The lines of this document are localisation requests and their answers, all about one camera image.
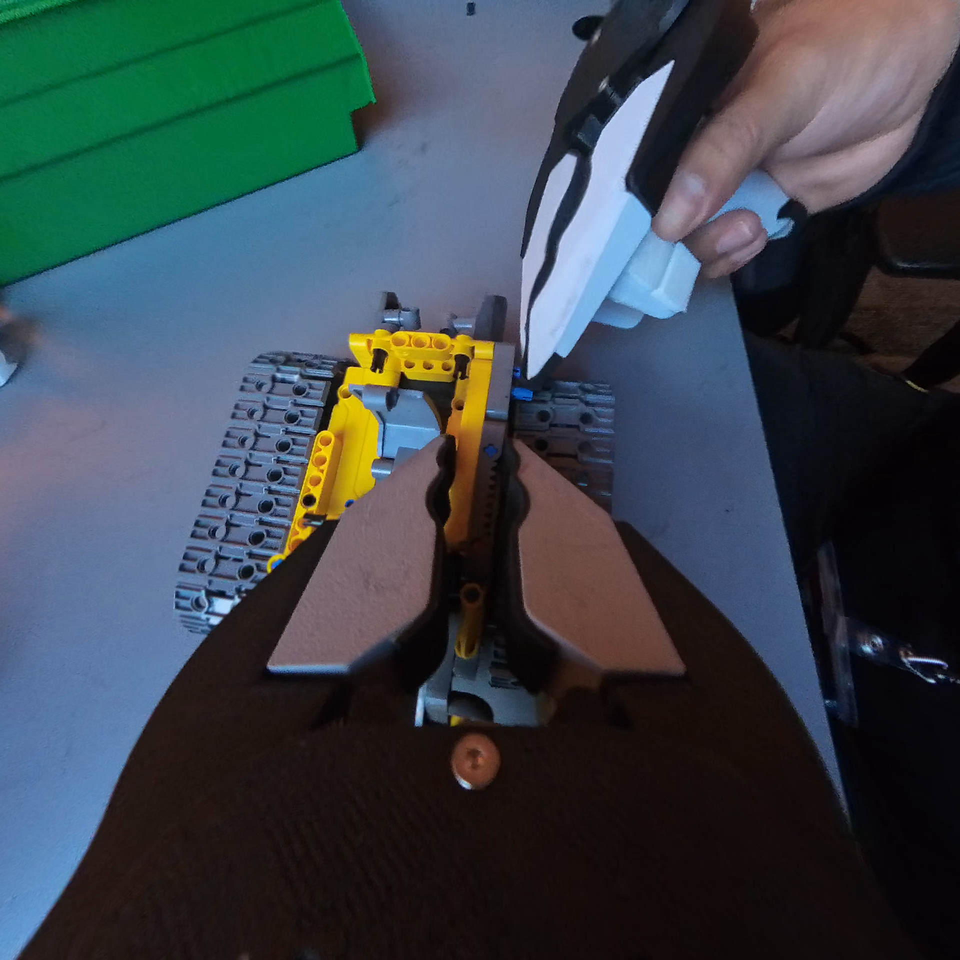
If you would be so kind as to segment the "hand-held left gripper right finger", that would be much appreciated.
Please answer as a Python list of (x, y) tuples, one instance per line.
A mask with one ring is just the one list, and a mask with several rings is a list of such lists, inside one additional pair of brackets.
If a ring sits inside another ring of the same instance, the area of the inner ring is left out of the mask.
[(521, 606), (554, 642), (561, 673), (682, 677), (686, 667), (609, 514), (529, 448), (517, 453)]

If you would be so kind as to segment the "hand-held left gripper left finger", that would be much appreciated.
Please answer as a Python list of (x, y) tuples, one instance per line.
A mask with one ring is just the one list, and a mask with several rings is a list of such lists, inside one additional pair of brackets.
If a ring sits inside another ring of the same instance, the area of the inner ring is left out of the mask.
[(268, 660), (273, 674), (349, 674), (426, 629), (445, 589), (455, 444), (442, 435), (347, 507)]

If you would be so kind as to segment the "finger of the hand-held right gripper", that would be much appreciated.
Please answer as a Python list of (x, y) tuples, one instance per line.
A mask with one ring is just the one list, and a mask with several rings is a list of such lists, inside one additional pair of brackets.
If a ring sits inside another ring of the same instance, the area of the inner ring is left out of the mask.
[(618, 105), (607, 85), (575, 128), (566, 153), (578, 154), (582, 166), (563, 204), (556, 256), (534, 285), (527, 379), (570, 353), (650, 228), (651, 215), (626, 181), (673, 66), (669, 60), (642, 79)]
[(521, 258), (520, 337), (527, 338), (527, 322), (535, 297), (535, 285), (545, 267), (556, 257), (563, 233), (562, 214), (571, 187), (577, 183), (582, 157), (567, 152), (550, 171), (534, 214), (530, 235)]

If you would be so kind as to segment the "yellow brick tracked vehicle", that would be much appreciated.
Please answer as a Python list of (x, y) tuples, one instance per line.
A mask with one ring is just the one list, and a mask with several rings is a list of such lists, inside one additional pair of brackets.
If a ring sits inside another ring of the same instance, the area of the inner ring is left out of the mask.
[(457, 450), (445, 525), (448, 643), (418, 693), (415, 722), (544, 723), (545, 696), (509, 669), (491, 599), (498, 462), (511, 438), (611, 510), (615, 396), (590, 382), (523, 385), (506, 317), (506, 298), (489, 295), (475, 317), (450, 316), (430, 332), (389, 292), (376, 329), (350, 334), (349, 358), (258, 355), (179, 562), (174, 608), (183, 628), (208, 634), (313, 531), (448, 435)]

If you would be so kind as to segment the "person's right forearm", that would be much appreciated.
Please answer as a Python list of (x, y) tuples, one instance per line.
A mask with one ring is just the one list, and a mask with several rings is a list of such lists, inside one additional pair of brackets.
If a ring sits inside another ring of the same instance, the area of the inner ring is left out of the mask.
[(935, 87), (903, 157), (874, 186), (847, 205), (888, 196), (918, 196), (959, 186), (959, 54)]

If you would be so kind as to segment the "grey desk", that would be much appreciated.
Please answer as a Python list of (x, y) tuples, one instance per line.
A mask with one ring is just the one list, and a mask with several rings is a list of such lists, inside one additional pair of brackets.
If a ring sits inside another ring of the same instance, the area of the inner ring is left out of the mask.
[[(353, 156), (9, 288), (27, 339), (2, 389), (1, 952), (90, 844), (201, 638), (173, 595), (247, 363), (343, 354), (382, 291), (425, 326), (501, 294), (607, 2), (344, 2), (376, 104)], [(558, 372), (616, 397), (614, 515), (753, 645), (829, 774), (834, 748), (726, 281), (689, 310), (588, 328)]]

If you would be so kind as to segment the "person's right hand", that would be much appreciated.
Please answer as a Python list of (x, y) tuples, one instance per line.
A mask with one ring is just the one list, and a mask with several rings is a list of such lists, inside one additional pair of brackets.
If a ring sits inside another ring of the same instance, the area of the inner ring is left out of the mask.
[(678, 161), (653, 219), (708, 277), (767, 242), (749, 210), (717, 212), (762, 169), (809, 214), (874, 187), (910, 146), (958, 47), (955, 1), (758, 2), (758, 36)]

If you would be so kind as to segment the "green plastic bin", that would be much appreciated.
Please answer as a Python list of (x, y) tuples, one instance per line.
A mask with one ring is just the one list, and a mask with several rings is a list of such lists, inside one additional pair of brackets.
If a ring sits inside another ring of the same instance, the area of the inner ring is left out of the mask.
[(1, 15), (3, 284), (346, 157), (375, 100), (336, 1)]

